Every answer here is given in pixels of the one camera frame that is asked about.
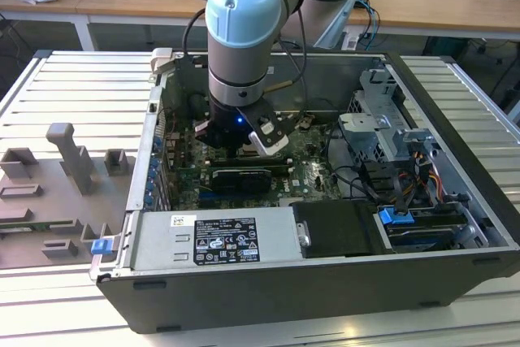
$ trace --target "barcode sticker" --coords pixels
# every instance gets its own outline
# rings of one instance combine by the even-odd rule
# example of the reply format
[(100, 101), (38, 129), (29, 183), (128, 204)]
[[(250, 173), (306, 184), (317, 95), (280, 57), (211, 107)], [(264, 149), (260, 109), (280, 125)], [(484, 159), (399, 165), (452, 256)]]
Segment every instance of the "barcode sticker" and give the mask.
[(173, 215), (171, 217), (171, 227), (194, 227), (197, 215)]

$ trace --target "wooden desk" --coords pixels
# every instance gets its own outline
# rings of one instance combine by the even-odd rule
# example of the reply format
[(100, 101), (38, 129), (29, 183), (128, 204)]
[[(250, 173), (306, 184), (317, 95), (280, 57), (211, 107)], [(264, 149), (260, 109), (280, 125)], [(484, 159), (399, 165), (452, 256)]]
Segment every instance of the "wooden desk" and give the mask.
[[(520, 0), (370, 0), (381, 15), (380, 33), (520, 40)], [(185, 25), (201, 0), (58, 0), (31, 6), (0, 0), (13, 20), (71, 22), (84, 50), (95, 50), (89, 24)], [(366, 11), (354, 10), (346, 31), (359, 35)]]
[[(381, 14), (382, 33), (395, 31), (391, 28), (520, 33), (520, 0), (370, 1)], [(353, 23), (359, 13), (351, 18)]]

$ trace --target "power supply label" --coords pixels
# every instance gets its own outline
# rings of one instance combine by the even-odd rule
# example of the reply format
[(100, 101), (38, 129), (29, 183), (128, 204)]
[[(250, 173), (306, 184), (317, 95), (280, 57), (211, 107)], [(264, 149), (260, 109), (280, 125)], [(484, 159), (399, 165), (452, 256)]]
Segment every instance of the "power supply label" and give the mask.
[(193, 244), (198, 266), (260, 262), (255, 219), (198, 219)]

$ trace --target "blue release latch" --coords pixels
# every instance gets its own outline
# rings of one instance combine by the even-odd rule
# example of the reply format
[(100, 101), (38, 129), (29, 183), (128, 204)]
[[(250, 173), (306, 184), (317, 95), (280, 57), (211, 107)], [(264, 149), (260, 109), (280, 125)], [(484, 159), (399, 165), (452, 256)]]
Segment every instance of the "blue release latch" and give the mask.
[(379, 217), (383, 224), (386, 225), (388, 223), (414, 223), (414, 217), (410, 212), (405, 215), (399, 215), (396, 213), (393, 207), (385, 207), (379, 212)]
[(90, 253), (92, 255), (112, 255), (114, 239), (97, 239), (92, 243)]

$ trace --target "light blue robot cap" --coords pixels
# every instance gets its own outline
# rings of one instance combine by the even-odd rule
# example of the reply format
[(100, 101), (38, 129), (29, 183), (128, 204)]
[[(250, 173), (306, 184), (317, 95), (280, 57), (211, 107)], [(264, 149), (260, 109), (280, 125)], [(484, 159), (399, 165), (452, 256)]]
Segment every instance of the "light blue robot cap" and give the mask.
[(222, 45), (245, 49), (265, 41), (281, 15), (281, 0), (208, 0), (206, 26)]

